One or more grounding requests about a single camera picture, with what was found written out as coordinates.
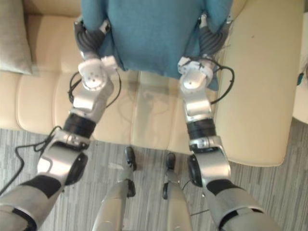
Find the gray carpet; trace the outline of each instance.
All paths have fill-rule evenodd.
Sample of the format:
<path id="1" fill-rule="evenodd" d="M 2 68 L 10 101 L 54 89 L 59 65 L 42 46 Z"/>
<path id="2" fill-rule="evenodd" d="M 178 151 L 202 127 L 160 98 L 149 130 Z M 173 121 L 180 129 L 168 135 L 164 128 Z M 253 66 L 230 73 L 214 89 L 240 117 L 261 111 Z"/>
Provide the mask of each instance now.
<path id="1" fill-rule="evenodd" d="M 24 131 L 0 129 L 0 187 L 19 166 L 13 151 L 16 145 L 34 143 L 45 136 Z M 285 162 L 280 167 L 259 168 L 231 164 L 232 179 L 247 189 L 278 222 L 284 231 L 308 230 L 308 126 L 292 122 Z M 54 210 L 40 230 L 91 230 L 101 200 L 116 181 L 119 166 L 124 163 L 124 146 L 93 142 L 88 151 L 89 162 L 82 180 L 67 187 Z M 137 194 L 128 199 L 124 230 L 165 230 L 167 204 L 161 197 L 164 180 L 164 158 L 167 154 L 144 148 L 135 148 L 139 171 L 134 173 Z M 38 154 L 22 150 L 25 169 L 14 182 L 17 185 L 35 175 Z M 176 171 L 181 184 L 187 179 L 186 156 L 177 155 Z M 206 209 L 201 190 L 188 184 L 184 190 L 191 213 Z M 214 231 L 210 214 L 192 217 L 196 231 Z"/>

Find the white sofa arm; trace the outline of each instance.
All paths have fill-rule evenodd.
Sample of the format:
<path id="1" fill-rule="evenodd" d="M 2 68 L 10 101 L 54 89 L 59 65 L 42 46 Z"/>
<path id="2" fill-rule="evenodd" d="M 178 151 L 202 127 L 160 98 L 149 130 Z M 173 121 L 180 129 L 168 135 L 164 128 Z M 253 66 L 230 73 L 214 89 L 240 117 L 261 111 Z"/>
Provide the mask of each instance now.
<path id="1" fill-rule="evenodd" d="M 248 0 L 234 22 L 225 65 L 234 87 L 219 103 L 218 134 L 229 159 L 280 165 L 286 154 L 302 34 L 302 0 Z M 222 77 L 223 92 L 229 84 Z"/>

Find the sofa cushion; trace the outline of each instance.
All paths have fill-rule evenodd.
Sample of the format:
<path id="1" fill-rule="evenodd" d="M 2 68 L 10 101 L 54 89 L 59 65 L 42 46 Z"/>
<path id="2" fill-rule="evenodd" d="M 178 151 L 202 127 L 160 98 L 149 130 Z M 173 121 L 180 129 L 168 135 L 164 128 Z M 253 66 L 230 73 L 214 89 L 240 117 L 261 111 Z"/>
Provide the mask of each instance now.
<path id="1" fill-rule="evenodd" d="M 0 128 L 19 130 L 17 91 L 21 74 L 0 71 Z"/>
<path id="2" fill-rule="evenodd" d="M 70 72 L 78 70 L 81 57 L 73 32 L 74 18 L 27 15 L 26 28 L 33 70 Z"/>
<path id="3" fill-rule="evenodd" d="M 139 82 L 131 143 L 189 154 L 178 80 L 141 72 Z M 216 97 L 214 91 L 207 94 Z"/>
<path id="4" fill-rule="evenodd" d="M 301 65 L 299 72 L 303 72 L 304 77 L 300 85 L 296 88 L 293 117 L 308 124 L 308 1 L 306 1 L 306 12 L 303 17 Z"/>
<path id="5" fill-rule="evenodd" d="M 41 72 L 22 77 L 17 90 L 17 120 L 31 132 L 48 133 L 54 126 L 53 94 L 59 74 Z"/>
<path id="6" fill-rule="evenodd" d="M 241 13 L 246 3 L 247 0 L 233 0 L 233 4 L 231 7 L 231 14 L 234 20 Z"/>
<path id="7" fill-rule="evenodd" d="M 105 110 L 93 137 L 100 141 L 130 145 L 135 123 L 133 116 L 138 107 L 136 98 L 140 87 L 139 72 L 119 70 L 119 74 L 122 80 L 121 93 L 118 99 Z M 115 98 L 119 90 L 118 76 L 111 76 L 111 80 L 115 89 L 107 103 Z"/>
<path id="8" fill-rule="evenodd" d="M 0 0 L 0 70 L 31 74 L 31 54 L 20 0 Z"/>
<path id="9" fill-rule="evenodd" d="M 78 17 L 80 0 L 23 0 L 26 14 Z"/>

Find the teal cushion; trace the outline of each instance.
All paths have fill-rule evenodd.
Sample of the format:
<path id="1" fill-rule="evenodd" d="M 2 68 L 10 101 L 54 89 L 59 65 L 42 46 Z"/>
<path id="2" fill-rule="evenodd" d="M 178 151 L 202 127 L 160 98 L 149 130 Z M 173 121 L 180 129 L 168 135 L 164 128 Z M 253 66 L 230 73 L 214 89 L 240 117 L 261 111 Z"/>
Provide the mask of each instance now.
<path id="1" fill-rule="evenodd" d="M 114 55 L 124 70 L 180 78 L 182 56 L 199 56 L 198 19 L 204 12 L 217 32 L 229 15 L 232 0 L 82 0 L 84 24 L 95 30 L 108 18 L 111 33 L 100 55 Z"/>

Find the wire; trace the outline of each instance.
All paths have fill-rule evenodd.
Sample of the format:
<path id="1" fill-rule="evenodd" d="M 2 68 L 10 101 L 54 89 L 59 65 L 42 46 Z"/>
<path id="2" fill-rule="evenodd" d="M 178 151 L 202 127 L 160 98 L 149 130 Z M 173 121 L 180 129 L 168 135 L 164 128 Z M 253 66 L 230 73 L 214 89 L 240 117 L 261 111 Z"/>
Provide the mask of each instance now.
<path id="1" fill-rule="evenodd" d="M 118 91 L 116 97 L 106 106 L 106 108 L 108 108 L 109 106 L 111 106 L 111 105 L 119 98 L 120 93 L 121 93 L 121 90 L 122 90 L 121 76 L 120 76 L 120 74 L 119 74 L 118 71 L 116 71 L 116 73 L 117 73 L 117 76 L 118 76 L 118 78 L 119 78 L 119 91 Z"/>
<path id="2" fill-rule="evenodd" d="M 76 83 L 73 84 L 73 80 L 78 74 L 79 74 L 79 71 L 75 72 L 73 76 L 71 77 L 71 80 L 69 81 L 69 90 L 67 94 L 68 94 L 68 99 L 71 103 L 74 102 L 73 91 L 78 86 L 78 84 L 81 82 L 81 78 L 80 78 Z"/>
<path id="3" fill-rule="evenodd" d="M 47 147 L 48 143 L 52 140 L 53 138 L 53 133 L 54 131 L 57 129 L 57 128 L 60 128 L 60 126 L 55 126 L 51 132 L 49 133 L 49 135 L 47 136 L 46 139 L 44 139 L 43 141 L 39 142 L 39 143 L 34 143 L 34 144 L 28 144 L 28 145 L 21 145 L 21 146 L 17 146 L 15 148 L 15 155 L 16 157 L 18 158 L 18 160 L 20 161 L 20 166 L 18 168 L 18 170 L 16 171 L 16 173 L 12 176 L 12 178 L 9 180 L 9 182 L 7 182 L 3 188 L 1 189 L 0 191 L 0 196 L 8 189 L 8 187 L 16 180 L 16 178 L 19 176 L 19 174 L 22 172 L 24 166 L 25 166 L 25 162 L 23 160 L 23 158 L 20 156 L 18 150 L 21 149 L 21 148 L 29 148 L 29 147 L 33 147 L 33 150 L 38 153 L 40 152 L 40 155 L 41 156 L 45 150 L 45 148 Z"/>
<path id="4" fill-rule="evenodd" d="M 222 70 L 229 70 L 231 72 L 231 80 L 230 80 L 230 85 L 228 86 L 228 88 L 226 89 L 226 91 L 222 94 L 222 96 L 220 96 L 218 99 L 214 100 L 211 102 L 211 105 L 218 103 L 220 100 L 222 100 L 223 98 L 225 98 L 228 93 L 231 91 L 233 85 L 234 85 L 234 81 L 235 81 L 235 72 L 232 68 L 228 67 L 228 66 L 223 66 L 221 64 L 219 64 L 216 60 L 211 59 L 211 58 L 207 58 L 207 57 L 189 57 L 190 61 L 188 61 L 185 64 L 190 63 L 191 61 L 199 61 L 199 60 L 207 60 L 210 61 L 212 63 L 214 63 L 216 66 L 218 66 L 218 69 L 215 70 L 213 73 L 217 73 L 218 71 L 222 71 Z"/>
<path id="5" fill-rule="evenodd" d="M 226 89 L 226 91 L 222 94 L 222 96 L 220 96 L 218 99 L 214 100 L 211 102 L 211 105 L 218 103 L 220 100 L 222 100 L 223 98 L 225 98 L 228 93 L 231 91 L 233 85 L 234 85 L 234 80 L 235 80 L 235 73 L 234 70 L 228 66 L 222 66 L 221 69 L 218 70 L 229 70 L 232 74 L 231 80 L 230 80 L 230 84 L 228 86 L 228 88 Z"/>
<path id="6" fill-rule="evenodd" d="M 193 213 L 193 214 L 191 214 L 191 217 L 195 216 L 195 215 L 198 215 L 198 214 L 202 214 L 202 213 L 208 212 L 208 211 L 210 211 L 210 210 L 206 209 L 206 210 L 203 210 L 203 211 L 200 211 L 200 212 L 197 212 L 197 213 Z"/>
<path id="7" fill-rule="evenodd" d="M 186 185 L 187 185 L 189 182 L 191 182 L 191 180 L 188 180 L 188 181 L 184 184 L 184 186 L 183 186 L 183 188 L 182 188 L 182 191 L 185 189 Z"/>
<path id="8" fill-rule="evenodd" d="M 106 106 L 106 108 L 108 108 L 109 106 L 111 106 L 120 96 L 120 93 L 121 93 L 121 90 L 122 90 L 122 80 L 121 80 L 121 76 L 119 74 L 119 72 L 117 71 L 116 72 L 117 75 L 118 75 L 118 78 L 119 78 L 119 91 L 116 95 L 116 97 Z M 71 80 L 69 81 L 69 90 L 67 92 L 68 94 L 68 98 L 69 98 L 69 101 L 71 103 L 74 102 L 74 95 L 73 95 L 73 91 L 74 89 L 78 86 L 79 83 L 81 83 L 81 79 L 79 79 L 76 83 L 73 84 L 73 80 L 74 78 L 79 74 L 79 72 L 75 72 L 72 77 L 71 77 Z"/>
<path id="9" fill-rule="evenodd" d="M 183 186 L 183 188 L 182 188 L 182 191 L 185 189 L 186 185 L 188 185 L 189 182 L 191 182 L 191 180 L 188 180 L 188 181 L 184 184 L 184 186 Z M 206 210 L 203 210 L 203 211 L 200 211 L 200 212 L 197 212 L 197 213 L 190 214 L 190 216 L 192 217 L 192 216 L 195 216 L 195 215 L 198 215 L 198 214 L 205 213 L 205 212 L 207 212 L 207 211 L 209 211 L 209 209 L 206 209 Z"/>

